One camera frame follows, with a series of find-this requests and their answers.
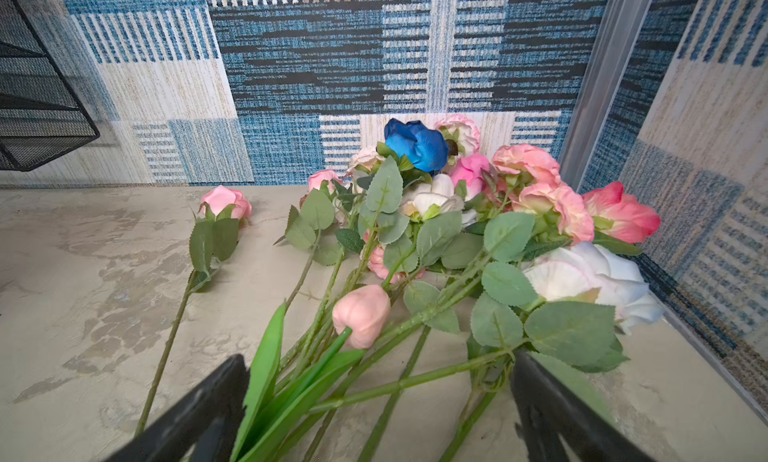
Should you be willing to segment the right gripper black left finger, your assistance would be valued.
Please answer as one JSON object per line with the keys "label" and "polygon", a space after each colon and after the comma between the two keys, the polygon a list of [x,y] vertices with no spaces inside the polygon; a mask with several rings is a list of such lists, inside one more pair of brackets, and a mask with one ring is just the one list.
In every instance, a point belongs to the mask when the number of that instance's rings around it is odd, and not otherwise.
{"label": "right gripper black left finger", "polygon": [[244,418],[249,372],[233,355],[138,437],[108,457],[124,461],[228,461]]}

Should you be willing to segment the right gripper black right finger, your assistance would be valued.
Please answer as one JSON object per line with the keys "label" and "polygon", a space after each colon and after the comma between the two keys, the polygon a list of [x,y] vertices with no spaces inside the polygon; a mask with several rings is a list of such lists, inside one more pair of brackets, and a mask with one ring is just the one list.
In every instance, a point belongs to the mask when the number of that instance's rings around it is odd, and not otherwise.
{"label": "right gripper black right finger", "polygon": [[530,461],[650,461],[622,435],[580,371],[549,356],[515,352],[511,391]]}

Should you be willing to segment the white and pale blue rose stem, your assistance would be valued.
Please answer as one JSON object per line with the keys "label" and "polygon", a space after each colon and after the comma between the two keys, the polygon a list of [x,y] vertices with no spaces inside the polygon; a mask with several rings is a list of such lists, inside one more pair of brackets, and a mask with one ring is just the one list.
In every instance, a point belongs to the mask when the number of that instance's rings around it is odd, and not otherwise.
{"label": "white and pale blue rose stem", "polygon": [[[628,331],[638,323],[652,324],[662,312],[634,262],[588,242],[558,248],[525,268],[483,254],[443,290],[420,281],[413,285],[426,289],[425,308],[393,329],[375,325],[368,338],[362,338],[358,331],[351,332],[354,347],[371,353],[328,400],[313,406],[311,413],[321,414],[392,395],[461,372],[483,378],[497,367],[506,373],[525,352],[567,377],[576,370],[609,372],[626,359],[617,332]],[[473,307],[470,326],[473,341],[482,348],[479,355],[463,363],[348,394],[348,388],[402,339],[443,315],[452,315],[454,305],[468,298],[477,287],[483,292]]]}

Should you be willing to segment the small pink rosebud stem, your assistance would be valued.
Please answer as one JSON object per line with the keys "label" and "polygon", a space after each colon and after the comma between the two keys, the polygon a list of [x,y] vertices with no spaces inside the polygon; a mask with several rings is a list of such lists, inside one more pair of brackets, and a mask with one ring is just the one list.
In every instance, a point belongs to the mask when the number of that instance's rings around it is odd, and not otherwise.
{"label": "small pink rosebud stem", "polygon": [[224,186],[212,189],[201,198],[188,242],[192,269],[142,407],[134,437],[142,434],[147,426],[189,298],[205,289],[213,281],[222,263],[232,256],[239,242],[241,227],[246,224],[251,211],[252,206],[242,192]]}

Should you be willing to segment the pink peony double stem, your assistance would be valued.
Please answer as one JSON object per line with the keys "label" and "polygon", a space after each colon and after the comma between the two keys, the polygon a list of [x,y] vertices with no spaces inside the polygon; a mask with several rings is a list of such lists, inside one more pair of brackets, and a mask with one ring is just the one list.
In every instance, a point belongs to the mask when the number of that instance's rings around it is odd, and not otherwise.
{"label": "pink peony double stem", "polygon": [[583,198],[530,145],[434,160],[416,146],[388,146],[368,183],[362,226],[382,248],[385,279],[403,278],[411,313],[384,341],[419,326],[454,332],[455,305],[472,297],[472,336],[495,348],[523,343],[526,317],[546,302],[525,262],[595,234]]}

